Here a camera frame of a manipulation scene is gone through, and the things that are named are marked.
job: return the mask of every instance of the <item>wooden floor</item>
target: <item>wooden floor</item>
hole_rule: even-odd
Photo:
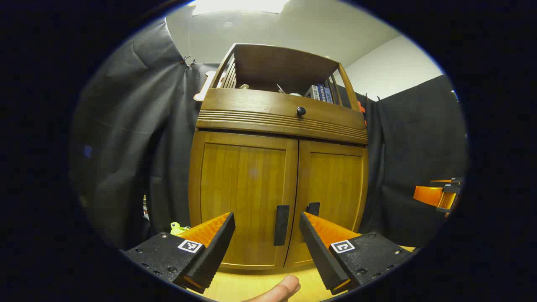
[[[325,289],[314,265],[271,271],[219,269],[211,286],[202,296],[221,302],[244,301],[273,288],[287,275],[296,276],[301,285],[300,290],[289,299],[289,302],[317,302],[334,297]]]

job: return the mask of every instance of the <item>wooden drawer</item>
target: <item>wooden drawer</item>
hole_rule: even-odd
[[[298,116],[296,109],[306,114]],[[250,89],[208,89],[197,127],[367,144],[364,115],[319,100]]]

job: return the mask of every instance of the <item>white wall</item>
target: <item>white wall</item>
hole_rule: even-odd
[[[403,35],[393,38],[345,67],[355,92],[377,100],[443,74],[416,44]],[[339,75],[336,82],[343,85]]]

